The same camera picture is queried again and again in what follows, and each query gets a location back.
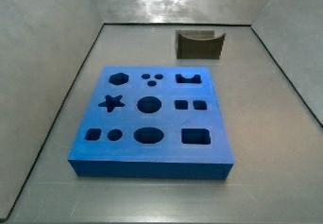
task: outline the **cutout hole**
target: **cutout hole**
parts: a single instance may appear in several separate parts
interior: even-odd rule
[[[89,129],[85,133],[85,140],[86,141],[97,141],[101,136],[101,130],[100,129]]]
[[[106,134],[109,141],[117,141],[122,137],[122,132],[118,129],[112,129]]]
[[[209,145],[209,131],[208,129],[183,129],[181,142],[187,145]]]
[[[161,74],[154,75],[154,79],[161,79],[164,76]]]
[[[98,104],[100,107],[105,107],[105,111],[106,112],[113,112],[116,107],[124,107],[125,104],[121,102],[121,95],[117,96],[110,96],[106,95],[105,96],[105,101],[102,103]]]
[[[144,75],[141,76],[141,78],[142,78],[142,79],[148,79],[148,78],[149,78],[149,74],[144,74]]]
[[[187,100],[176,100],[174,101],[174,108],[177,110],[188,110],[188,101]]]
[[[109,77],[108,83],[113,85],[121,85],[128,82],[128,75],[124,73],[114,74]]]
[[[148,81],[146,84],[148,84],[149,86],[156,86],[156,81],[150,80],[150,81]]]
[[[203,100],[195,100],[193,106],[196,110],[207,110],[207,102]]]
[[[146,96],[137,101],[136,106],[140,112],[154,113],[161,108],[161,101],[153,96]]]
[[[134,131],[133,138],[141,144],[156,144],[164,138],[164,132],[156,128],[141,128]]]
[[[200,75],[193,75],[191,78],[183,77],[180,74],[174,75],[176,77],[176,83],[179,84],[200,84]]]

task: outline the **star-shaped hole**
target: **star-shaped hole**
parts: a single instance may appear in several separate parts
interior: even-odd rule
[[[122,98],[121,95],[117,96],[110,96],[106,95],[105,96],[105,101],[102,103],[98,104],[100,107],[105,107],[105,111],[106,112],[113,112],[116,107],[124,107],[125,104],[120,101]]]

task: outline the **metal floor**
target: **metal floor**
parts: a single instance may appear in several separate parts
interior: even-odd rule
[[[179,29],[225,32],[220,60],[177,60]],[[76,176],[66,155],[104,65],[209,68],[236,157],[227,181]],[[321,143],[321,128],[249,27],[105,26],[8,223],[319,223]]]

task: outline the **shape sorter board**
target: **shape sorter board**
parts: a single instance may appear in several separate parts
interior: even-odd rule
[[[68,161],[78,176],[225,179],[235,160],[208,69],[106,66]]]

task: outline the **gray wall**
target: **gray wall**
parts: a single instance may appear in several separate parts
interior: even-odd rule
[[[90,0],[0,0],[0,220],[101,26]]]
[[[323,124],[323,0],[269,0],[252,28]]]
[[[251,25],[267,0],[93,0],[106,24]]]

